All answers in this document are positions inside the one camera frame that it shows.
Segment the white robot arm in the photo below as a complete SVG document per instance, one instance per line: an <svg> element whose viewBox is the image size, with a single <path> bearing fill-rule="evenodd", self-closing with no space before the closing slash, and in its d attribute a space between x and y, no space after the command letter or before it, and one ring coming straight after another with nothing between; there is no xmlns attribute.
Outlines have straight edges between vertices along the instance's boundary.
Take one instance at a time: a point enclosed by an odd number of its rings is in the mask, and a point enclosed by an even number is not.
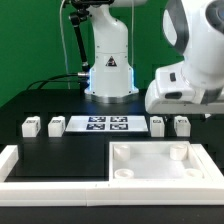
<svg viewBox="0 0 224 224"><path fill-rule="evenodd" d="M109 6L89 8L95 41L88 98L123 103L138 94L128 63L128 30ZM224 114L224 0L168 0L162 28L184 57L156 70L145 96L150 114Z"/></svg>

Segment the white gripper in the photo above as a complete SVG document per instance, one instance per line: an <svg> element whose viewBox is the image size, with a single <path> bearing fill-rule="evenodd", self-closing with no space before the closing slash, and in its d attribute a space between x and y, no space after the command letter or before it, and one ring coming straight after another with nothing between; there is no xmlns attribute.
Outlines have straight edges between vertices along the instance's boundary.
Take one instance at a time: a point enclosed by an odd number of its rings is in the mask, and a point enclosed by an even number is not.
<svg viewBox="0 0 224 224"><path fill-rule="evenodd" d="M181 74L181 64L158 68L145 96L149 114L224 114L224 89L192 86Z"/></svg>

